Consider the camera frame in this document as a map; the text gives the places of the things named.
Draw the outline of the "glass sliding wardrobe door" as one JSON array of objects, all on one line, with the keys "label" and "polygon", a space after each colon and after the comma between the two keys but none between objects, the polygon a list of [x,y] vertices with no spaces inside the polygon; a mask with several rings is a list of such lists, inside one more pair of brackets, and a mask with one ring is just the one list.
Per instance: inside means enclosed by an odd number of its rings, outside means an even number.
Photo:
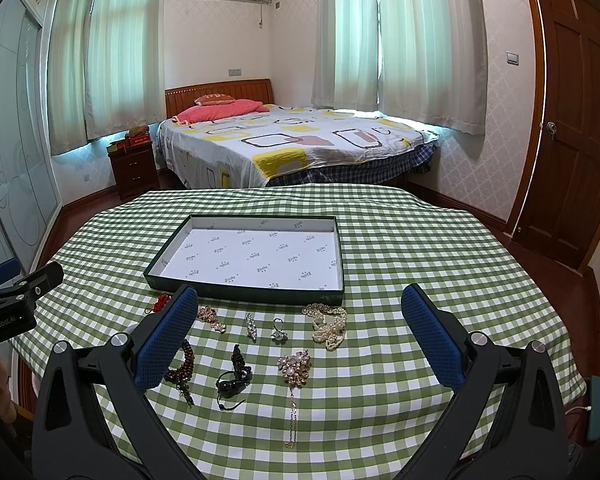
[{"label": "glass sliding wardrobe door", "polygon": [[24,272],[40,258],[59,211],[42,133],[42,28],[21,0],[0,4],[0,263]]}]

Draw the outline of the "wooden headboard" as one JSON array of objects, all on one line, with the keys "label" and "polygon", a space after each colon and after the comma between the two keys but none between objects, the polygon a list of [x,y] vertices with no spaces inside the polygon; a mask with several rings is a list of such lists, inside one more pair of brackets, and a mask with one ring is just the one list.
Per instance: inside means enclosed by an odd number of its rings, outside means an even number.
[{"label": "wooden headboard", "polygon": [[172,117],[194,105],[200,96],[227,94],[235,99],[250,99],[263,104],[275,102],[272,82],[268,78],[244,79],[191,84],[190,86],[166,89],[166,117]]}]

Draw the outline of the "pink pillow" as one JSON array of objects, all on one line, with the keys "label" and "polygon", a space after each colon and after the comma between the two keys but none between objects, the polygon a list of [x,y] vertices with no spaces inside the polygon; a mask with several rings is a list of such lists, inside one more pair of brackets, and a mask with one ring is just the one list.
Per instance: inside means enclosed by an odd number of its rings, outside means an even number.
[{"label": "pink pillow", "polygon": [[198,122],[215,122],[216,120],[247,115],[250,113],[268,113],[270,109],[262,102],[239,99],[233,103],[208,106],[195,105],[174,115],[171,120],[178,125],[198,124]]}]

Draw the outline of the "brown wooden door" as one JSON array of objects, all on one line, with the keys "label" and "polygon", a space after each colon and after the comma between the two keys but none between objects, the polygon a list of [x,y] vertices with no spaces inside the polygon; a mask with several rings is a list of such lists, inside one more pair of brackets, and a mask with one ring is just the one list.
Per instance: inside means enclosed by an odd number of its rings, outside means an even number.
[{"label": "brown wooden door", "polygon": [[507,225],[515,243],[582,271],[600,241],[600,2],[529,6],[530,140]]}]

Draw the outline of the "wall light switch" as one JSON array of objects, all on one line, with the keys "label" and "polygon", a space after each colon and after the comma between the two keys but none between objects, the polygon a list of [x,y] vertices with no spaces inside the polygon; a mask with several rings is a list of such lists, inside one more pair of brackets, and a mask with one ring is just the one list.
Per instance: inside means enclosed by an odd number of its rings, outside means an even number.
[{"label": "wall light switch", "polygon": [[515,52],[506,52],[506,62],[509,65],[518,66],[519,65],[519,55]]}]

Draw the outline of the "window curtain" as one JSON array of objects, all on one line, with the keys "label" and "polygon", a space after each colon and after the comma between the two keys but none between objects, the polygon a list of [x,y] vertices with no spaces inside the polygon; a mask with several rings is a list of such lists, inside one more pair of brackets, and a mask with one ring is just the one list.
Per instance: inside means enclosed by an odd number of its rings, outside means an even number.
[{"label": "window curtain", "polygon": [[164,0],[56,0],[50,23],[50,151],[61,155],[166,114]]},{"label": "window curtain", "polygon": [[486,132],[482,0],[318,0],[312,103]]}]

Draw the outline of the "red boxes on nightstand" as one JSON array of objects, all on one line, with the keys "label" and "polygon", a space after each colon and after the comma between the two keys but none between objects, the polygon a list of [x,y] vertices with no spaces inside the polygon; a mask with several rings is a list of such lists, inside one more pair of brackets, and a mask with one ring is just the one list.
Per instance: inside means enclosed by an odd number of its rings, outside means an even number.
[{"label": "red boxes on nightstand", "polygon": [[136,126],[131,128],[121,140],[111,142],[107,146],[108,153],[115,153],[117,151],[126,151],[134,146],[150,143],[150,133],[148,125]]}]

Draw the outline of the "dark wooden nightstand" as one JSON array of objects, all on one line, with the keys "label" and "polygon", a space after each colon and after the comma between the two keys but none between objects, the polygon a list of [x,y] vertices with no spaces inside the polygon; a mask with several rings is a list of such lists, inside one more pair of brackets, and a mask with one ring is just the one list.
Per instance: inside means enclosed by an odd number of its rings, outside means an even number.
[{"label": "dark wooden nightstand", "polygon": [[160,188],[150,141],[119,148],[110,152],[108,157],[122,202]]}]

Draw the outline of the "right window curtain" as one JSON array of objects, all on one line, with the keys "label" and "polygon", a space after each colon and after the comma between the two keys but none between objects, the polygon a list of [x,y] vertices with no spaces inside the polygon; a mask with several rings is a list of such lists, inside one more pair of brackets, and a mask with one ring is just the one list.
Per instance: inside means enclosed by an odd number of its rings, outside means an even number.
[{"label": "right window curtain", "polygon": [[486,132],[482,0],[318,0],[312,103]]}]

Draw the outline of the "left window curtain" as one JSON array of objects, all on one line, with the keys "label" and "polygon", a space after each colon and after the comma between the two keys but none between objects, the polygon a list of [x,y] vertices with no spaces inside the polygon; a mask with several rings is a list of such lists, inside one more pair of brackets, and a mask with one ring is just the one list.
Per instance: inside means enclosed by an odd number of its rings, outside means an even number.
[{"label": "left window curtain", "polygon": [[61,155],[166,114],[164,0],[56,0],[50,23],[50,151]]}]

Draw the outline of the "bed with patterned cover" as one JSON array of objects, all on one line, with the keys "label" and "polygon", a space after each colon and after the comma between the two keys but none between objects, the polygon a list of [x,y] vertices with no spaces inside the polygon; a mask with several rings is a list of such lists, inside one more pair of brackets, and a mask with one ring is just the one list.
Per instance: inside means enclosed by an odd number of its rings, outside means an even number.
[{"label": "bed with patterned cover", "polygon": [[158,147],[186,188],[381,184],[428,171],[438,136],[381,115],[271,104],[210,122],[167,119]]}]

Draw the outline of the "dark green jewelry tray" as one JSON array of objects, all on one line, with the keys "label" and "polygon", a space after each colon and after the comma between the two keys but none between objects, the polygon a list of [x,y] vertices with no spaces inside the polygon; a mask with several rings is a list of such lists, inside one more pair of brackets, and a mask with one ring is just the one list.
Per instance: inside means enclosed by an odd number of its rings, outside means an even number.
[{"label": "dark green jewelry tray", "polygon": [[334,217],[191,214],[146,266],[150,288],[202,298],[339,307],[344,272]]}]

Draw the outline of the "red tassel gold charm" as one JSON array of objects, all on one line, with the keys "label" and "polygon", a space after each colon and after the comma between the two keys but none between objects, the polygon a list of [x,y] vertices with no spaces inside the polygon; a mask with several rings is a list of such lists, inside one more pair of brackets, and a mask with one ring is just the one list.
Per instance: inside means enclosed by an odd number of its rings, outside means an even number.
[{"label": "red tassel gold charm", "polygon": [[151,314],[151,313],[158,313],[160,312],[168,303],[169,301],[172,299],[172,295],[171,294],[167,294],[166,292],[164,294],[161,294],[158,299],[156,300],[156,302],[148,307],[145,310],[146,314]]}]

